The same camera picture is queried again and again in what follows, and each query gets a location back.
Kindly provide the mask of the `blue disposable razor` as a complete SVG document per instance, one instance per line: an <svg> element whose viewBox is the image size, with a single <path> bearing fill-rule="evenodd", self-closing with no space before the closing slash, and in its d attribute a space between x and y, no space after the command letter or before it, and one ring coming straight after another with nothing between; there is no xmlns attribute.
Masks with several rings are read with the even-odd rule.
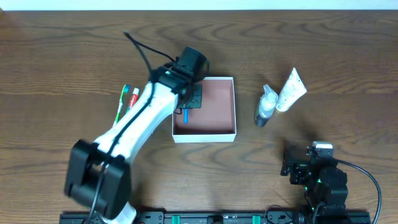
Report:
<svg viewBox="0 0 398 224"><path fill-rule="evenodd" d="M188 123L188 116L189 116L189 109L185 108L184 109L184 117L183 117L184 124Z"/></svg>

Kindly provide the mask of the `green and white toothbrush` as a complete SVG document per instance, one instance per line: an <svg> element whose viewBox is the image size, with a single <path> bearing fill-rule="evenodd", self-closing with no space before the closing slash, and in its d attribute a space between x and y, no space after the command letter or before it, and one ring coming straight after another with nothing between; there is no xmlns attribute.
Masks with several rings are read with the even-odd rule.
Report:
<svg viewBox="0 0 398 224"><path fill-rule="evenodd" d="M124 98L124 95L129 92L129 89L130 89L130 85L127 85L127 84L125 84L123 86L123 88L122 88L121 95L119 97L118 110L117 110L117 113L116 113L116 116L115 116L115 119L114 119L113 126L115 126L118 123L119 119L120 119L120 114L122 112L123 104L124 104L123 103L123 101L124 101L123 98Z"/></svg>

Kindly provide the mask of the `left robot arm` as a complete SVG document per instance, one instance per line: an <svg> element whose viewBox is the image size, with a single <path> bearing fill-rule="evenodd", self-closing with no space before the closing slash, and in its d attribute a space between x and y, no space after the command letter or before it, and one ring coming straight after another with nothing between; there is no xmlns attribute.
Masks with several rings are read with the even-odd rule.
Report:
<svg viewBox="0 0 398 224"><path fill-rule="evenodd" d="M90 208L86 223L132 223L131 164L153 131L179 105L193 97L195 85L208 71L208 59L186 47L174 62L150 71L137 103L93 142L72 147L65 195Z"/></svg>

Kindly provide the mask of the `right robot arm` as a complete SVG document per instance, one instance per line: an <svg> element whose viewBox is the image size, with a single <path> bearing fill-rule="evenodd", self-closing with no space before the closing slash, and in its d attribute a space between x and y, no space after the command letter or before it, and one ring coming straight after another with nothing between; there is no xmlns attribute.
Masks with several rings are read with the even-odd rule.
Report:
<svg viewBox="0 0 398 224"><path fill-rule="evenodd" d="M348 196L347 174L338 168L338 161L329 149L310 147L307 156L307 160L301 159L286 149L281 176L288 176L292 185L304 188L308 216L344 216Z"/></svg>

